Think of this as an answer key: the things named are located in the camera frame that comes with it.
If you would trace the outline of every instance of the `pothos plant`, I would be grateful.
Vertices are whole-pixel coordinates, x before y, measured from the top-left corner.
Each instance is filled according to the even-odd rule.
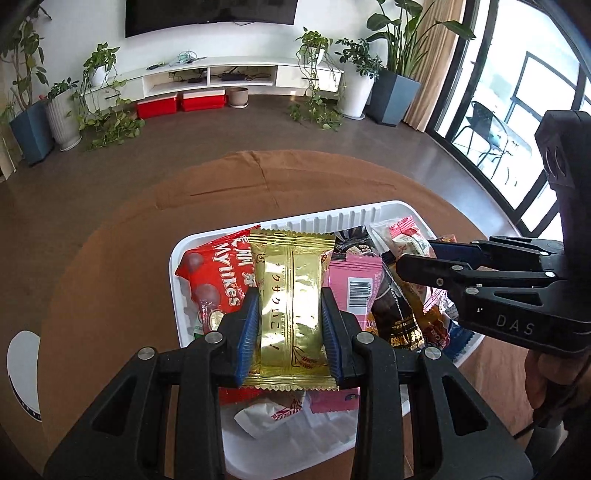
[[[96,46],[96,51],[92,53],[92,55],[84,62],[84,68],[89,69],[92,73],[99,68],[105,67],[107,73],[111,71],[111,69],[117,63],[117,53],[120,47],[115,48],[108,48],[109,44],[99,43]]]
[[[90,143],[91,150],[112,144],[121,145],[126,139],[139,136],[145,124],[144,120],[137,118],[137,114],[129,109],[131,100],[121,98],[119,88],[125,85],[126,80],[116,80],[117,56],[115,53],[118,50],[119,47],[108,48],[107,43],[99,43],[96,51],[84,62],[82,81],[74,94],[74,97],[79,100],[77,118],[80,130],[90,128],[96,133],[96,138]],[[96,90],[93,90],[90,85],[90,78],[101,66],[105,66],[107,72],[115,70],[115,75],[107,78],[101,87],[101,89],[112,89],[113,94],[109,99],[115,100],[114,105],[109,106],[105,111],[97,107]]]
[[[314,61],[317,58],[318,51],[323,48],[326,63],[334,75],[332,71],[333,62],[326,51],[333,41],[331,38],[323,37],[317,31],[310,31],[306,27],[304,27],[304,34],[297,40],[301,40],[302,45],[296,56],[303,78],[308,81],[308,87],[304,92],[304,103],[292,103],[290,105],[290,116],[297,122],[309,120],[317,123],[324,130],[336,131],[343,123],[343,116],[330,107],[320,96],[317,63]]]

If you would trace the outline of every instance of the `white plastic tray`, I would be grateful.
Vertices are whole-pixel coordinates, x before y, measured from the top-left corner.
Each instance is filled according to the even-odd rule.
[[[327,212],[309,213],[268,222],[258,222],[262,228],[293,230],[296,232],[330,233],[367,223],[411,215],[421,232],[429,239],[435,234],[410,206],[399,200],[371,203]],[[173,294],[174,314],[177,321],[178,342],[181,347],[193,340],[197,308],[190,298],[189,282],[174,275],[183,253],[199,245],[251,225],[233,226],[182,239],[170,256],[170,286]],[[461,365],[482,341],[476,333],[456,359]],[[406,387],[401,387],[402,413],[410,410]],[[355,447],[357,410],[334,413],[312,413],[309,403],[290,421],[270,432],[262,439],[250,437],[234,421],[234,415],[243,405],[222,408],[222,436],[228,473],[245,480],[274,479],[304,470],[324,462]]]

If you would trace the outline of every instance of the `white wrapper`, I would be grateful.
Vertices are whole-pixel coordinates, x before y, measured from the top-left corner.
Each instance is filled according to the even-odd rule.
[[[251,437],[261,438],[301,411],[304,394],[300,390],[273,392],[269,397],[255,399],[234,420]]]

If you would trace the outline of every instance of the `potted plant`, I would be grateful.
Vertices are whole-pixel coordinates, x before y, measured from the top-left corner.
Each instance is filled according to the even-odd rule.
[[[112,144],[121,145],[128,138],[139,136],[144,127],[144,120],[139,119],[129,104],[131,100],[121,97],[120,87],[125,85],[126,80],[119,81],[117,75],[101,79],[101,86],[108,87],[112,91],[109,98],[111,106],[101,111],[95,101],[95,91],[92,89],[92,78],[96,76],[97,66],[105,66],[105,72],[115,70],[117,48],[108,48],[106,43],[98,44],[96,51],[84,62],[82,81],[78,91],[73,95],[77,100],[77,120],[79,130],[94,130],[96,138],[89,145],[91,150],[95,148],[108,147]]]
[[[359,41],[341,38],[336,43],[345,47],[341,52],[336,52],[340,55],[339,61],[354,67],[345,70],[345,86],[340,93],[337,110],[347,118],[363,120],[363,109],[374,81],[379,77],[382,61],[379,56],[370,55],[369,44],[363,38]]]
[[[296,40],[302,42],[297,57],[302,79],[308,82],[308,86],[304,92],[304,102],[295,102],[290,105],[290,116],[296,122],[309,120],[320,125],[324,130],[337,130],[342,124],[343,116],[320,96],[317,69],[319,61],[325,55],[326,48],[332,45],[332,39],[304,27],[304,34]],[[332,71],[333,62],[328,53],[326,53],[326,63]]]
[[[99,43],[96,46],[96,51],[84,62],[84,68],[90,71],[90,84],[95,88],[105,85],[111,69],[117,62],[115,53],[119,47],[108,47],[107,42]]]
[[[55,83],[47,94],[47,119],[53,138],[62,152],[75,147],[82,140],[72,98],[77,88],[78,80],[72,82],[68,77]]]
[[[367,113],[379,124],[396,126],[421,86],[411,77],[427,54],[425,42],[429,31],[436,25],[443,25],[465,40],[472,40],[475,36],[470,28],[455,20],[435,20],[433,25],[419,34],[419,27],[435,2],[423,12],[423,7],[413,0],[394,0],[400,7],[400,17],[393,20],[384,13],[382,4],[385,0],[377,2],[381,13],[373,14],[367,21],[367,28],[376,33],[369,36],[367,41],[385,40],[388,43],[388,64],[381,70],[375,83]]]
[[[301,47],[297,56],[304,65],[320,63],[333,42],[332,38],[323,37],[317,31],[308,30],[306,27],[304,34],[296,38],[296,41],[298,40],[301,40]]]
[[[13,66],[15,72],[11,87],[12,101],[5,109],[3,117],[9,122],[29,165],[43,160],[53,147],[44,102],[36,102],[33,97],[33,76],[42,84],[48,84],[45,76],[47,71],[43,67],[43,49],[40,46],[43,38],[35,32],[34,27],[40,11],[51,19],[42,7],[36,7],[23,20],[0,55],[2,61]]]

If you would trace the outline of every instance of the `blue planter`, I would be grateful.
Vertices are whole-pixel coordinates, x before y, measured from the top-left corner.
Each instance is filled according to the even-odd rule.
[[[36,102],[10,122],[10,128],[29,165],[43,160],[53,148],[45,102]]]
[[[395,127],[403,119],[421,84],[382,69],[366,113],[381,125]]]

